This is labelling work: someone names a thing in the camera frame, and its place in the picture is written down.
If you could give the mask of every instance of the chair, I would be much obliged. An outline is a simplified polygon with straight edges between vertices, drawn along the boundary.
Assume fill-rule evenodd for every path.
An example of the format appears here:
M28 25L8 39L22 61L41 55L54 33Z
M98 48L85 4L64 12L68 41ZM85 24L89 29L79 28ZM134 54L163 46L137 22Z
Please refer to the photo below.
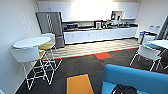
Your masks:
M158 54L159 54L160 52L161 52L161 51L159 51L159 50L152 49L152 48L149 48L149 47L145 47L145 46L143 46L143 45L140 45L138 51L136 52L136 54L134 55L134 57L133 57L133 59L132 59L132 61L131 61L131 63L130 63L130 65L132 65L132 63L133 63L135 57L136 57L137 55L139 55L139 56L144 57L146 60L152 60L152 61L153 61L152 67L150 68L150 71L152 71L152 69L153 69L153 67L154 67L154 65L155 65L155 61L158 61L158 64L157 64L157 67L156 67L156 70L157 70L159 64L161 65L161 62L160 62L160 61L161 61L161 57L158 56Z
M154 39L155 39L155 36L145 35L143 38L142 44L146 47L150 47L153 49L160 49L161 47L148 42L148 41L153 41Z
M39 48L39 50L50 50L51 51L52 59L49 59L49 61L54 63L55 70L57 70L58 67L60 66L61 62L62 62L62 58L59 55L58 50L55 47L55 44L56 44L56 42L55 42L55 34L45 33L45 34L42 34L41 37L50 37L51 38L51 40L49 42L47 42L46 44L38 46L38 48ZM57 54L59 56L59 59L60 59L60 61L59 61L57 66L56 66L56 63L55 63L55 57L54 57L52 48L54 48L56 50L56 52L57 52Z
M45 55L45 51L39 52L39 49L36 46L36 47L23 48L23 49L12 49L11 53L14 56L14 58L17 60L17 62L19 62L23 65L25 76L26 76L26 82L27 82L27 86L28 86L29 90L31 89L31 87L33 85L33 82L36 78L42 77L43 80L45 80L45 78L46 78L48 84L49 85L51 84L55 71L54 71L50 62L48 63L48 65L43 64L41 59L42 59L43 55ZM26 67L25 67L24 64L34 62L34 61L38 61L38 60L40 61L39 62L40 65L36 66L36 67L33 67L34 77L28 78L27 72L26 72ZM51 69L53 70L50 80L49 80L49 78L47 76L47 73L46 73L46 71L48 71L46 67L51 67ZM43 73L43 75L42 76L36 76L38 73Z

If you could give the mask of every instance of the round table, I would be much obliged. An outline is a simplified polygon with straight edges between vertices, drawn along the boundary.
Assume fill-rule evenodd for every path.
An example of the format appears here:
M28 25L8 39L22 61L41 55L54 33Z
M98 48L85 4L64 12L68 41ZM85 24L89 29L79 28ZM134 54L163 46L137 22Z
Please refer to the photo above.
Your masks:
M24 39L21 41L16 42L13 47L15 48L29 48L34 46L40 46L44 43L47 43L51 40L50 37L33 37Z

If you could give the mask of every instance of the microwave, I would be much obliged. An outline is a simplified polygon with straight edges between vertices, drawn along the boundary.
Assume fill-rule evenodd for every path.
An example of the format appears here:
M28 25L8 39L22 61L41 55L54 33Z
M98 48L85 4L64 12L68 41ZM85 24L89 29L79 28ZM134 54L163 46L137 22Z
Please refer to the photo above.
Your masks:
M77 30L78 23L67 24L67 30Z

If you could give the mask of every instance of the countertop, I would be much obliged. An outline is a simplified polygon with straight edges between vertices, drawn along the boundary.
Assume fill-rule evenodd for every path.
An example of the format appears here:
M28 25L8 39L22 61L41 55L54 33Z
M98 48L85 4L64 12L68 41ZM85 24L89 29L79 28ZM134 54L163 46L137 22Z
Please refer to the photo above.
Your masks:
M63 32L71 32L71 31L87 31L87 30L102 30L102 29L117 29L117 28L130 28L130 27L137 27L137 26L111 26L111 27L107 27L107 28L100 28L100 29L96 29L96 28L79 28L76 30L64 30Z

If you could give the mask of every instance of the blue sofa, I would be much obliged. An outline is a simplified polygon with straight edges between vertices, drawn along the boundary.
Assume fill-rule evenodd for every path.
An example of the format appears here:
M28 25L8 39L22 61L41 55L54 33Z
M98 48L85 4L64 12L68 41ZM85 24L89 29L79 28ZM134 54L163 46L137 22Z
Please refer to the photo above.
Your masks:
M133 86L138 94L168 94L168 75L117 65L105 65L101 94L111 94L116 84Z

